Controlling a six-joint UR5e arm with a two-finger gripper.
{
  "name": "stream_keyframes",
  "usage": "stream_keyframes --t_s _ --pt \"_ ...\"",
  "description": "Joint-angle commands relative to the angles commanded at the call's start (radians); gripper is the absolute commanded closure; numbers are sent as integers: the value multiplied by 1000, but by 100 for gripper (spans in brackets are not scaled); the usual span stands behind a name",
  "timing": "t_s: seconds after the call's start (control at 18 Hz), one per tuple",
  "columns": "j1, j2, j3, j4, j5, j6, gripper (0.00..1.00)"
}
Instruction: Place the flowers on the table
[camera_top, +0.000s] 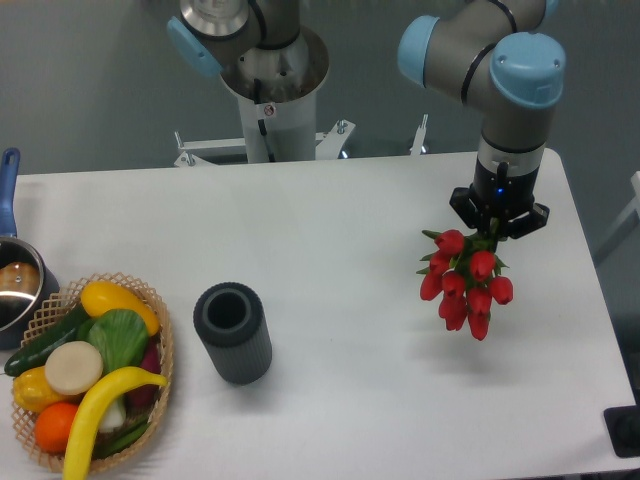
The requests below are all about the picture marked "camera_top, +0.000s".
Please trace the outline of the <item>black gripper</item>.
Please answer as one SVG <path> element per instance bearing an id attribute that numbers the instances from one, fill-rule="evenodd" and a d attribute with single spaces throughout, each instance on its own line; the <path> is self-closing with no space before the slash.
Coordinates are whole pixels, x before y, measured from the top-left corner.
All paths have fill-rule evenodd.
<path id="1" fill-rule="evenodd" d="M 517 175 L 506 160 L 487 168 L 477 159 L 472 183 L 454 188 L 449 205 L 482 238 L 522 238 L 544 228 L 549 219 L 550 209 L 535 201 L 538 172 L 536 167 Z"/>

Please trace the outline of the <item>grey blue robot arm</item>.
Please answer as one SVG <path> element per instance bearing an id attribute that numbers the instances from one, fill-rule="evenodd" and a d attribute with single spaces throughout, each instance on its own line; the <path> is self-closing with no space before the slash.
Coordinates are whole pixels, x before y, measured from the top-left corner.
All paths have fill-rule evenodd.
<path id="1" fill-rule="evenodd" d="M 316 95 L 329 71 L 328 50 L 300 21 L 296 1 L 183 1 L 167 24 L 181 57 L 235 95 L 248 160 L 315 160 Z M 415 19 L 397 65 L 483 116 L 475 173 L 450 199 L 465 225 L 484 236 L 517 239 L 545 226 L 534 185 L 566 56 L 539 27 L 552 1 L 474 1 L 454 18 Z"/>

